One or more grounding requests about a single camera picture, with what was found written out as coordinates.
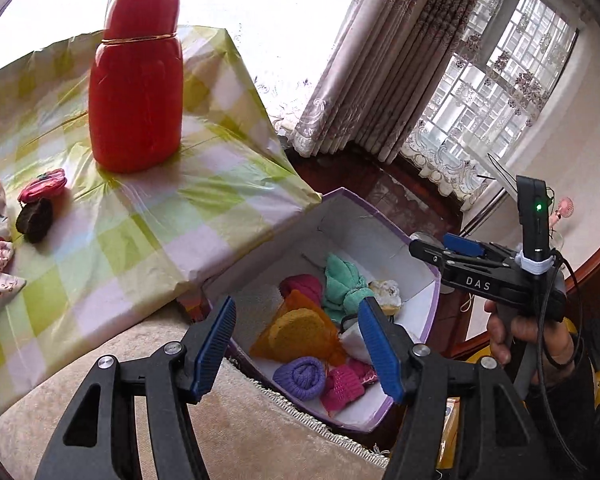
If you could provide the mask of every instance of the checkered tablecloth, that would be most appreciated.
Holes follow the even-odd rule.
[[[293,170],[226,31],[181,27],[180,151],[131,175],[91,155],[88,81],[100,33],[0,70],[0,179],[27,285],[0,313],[0,414],[61,367],[229,266],[320,202]],[[68,189],[33,246],[16,197],[64,168]]]

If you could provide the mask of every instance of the metal screw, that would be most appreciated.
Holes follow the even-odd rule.
[[[113,362],[113,357],[110,355],[103,355],[100,359],[98,359],[98,368],[102,368],[103,370],[106,368],[111,368]]]
[[[164,346],[164,353],[167,355],[177,354],[180,350],[182,350],[182,345],[177,341],[171,341]]]
[[[498,366],[496,359],[490,356],[480,359],[480,364],[482,365],[482,368],[487,368],[487,370],[493,370],[496,366]]]
[[[418,357],[426,357],[431,353],[431,348],[429,348],[427,345],[414,345],[413,353]]]

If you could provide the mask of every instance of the floor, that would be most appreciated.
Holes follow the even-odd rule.
[[[460,202],[443,197],[429,180],[418,176],[418,169],[398,157],[382,164],[357,146],[334,155],[320,154],[302,158],[287,153],[302,179],[321,193],[346,187],[380,210],[403,232],[426,232],[442,240],[447,232],[460,230]]]

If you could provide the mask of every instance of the red bottle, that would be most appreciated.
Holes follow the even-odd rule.
[[[180,0],[116,0],[89,83],[93,157],[109,171],[146,170],[180,145]]]

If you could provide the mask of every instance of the purple rolled sock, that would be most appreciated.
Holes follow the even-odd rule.
[[[324,366],[315,357],[301,357],[278,368],[273,380],[297,399],[315,399],[324,389]]]

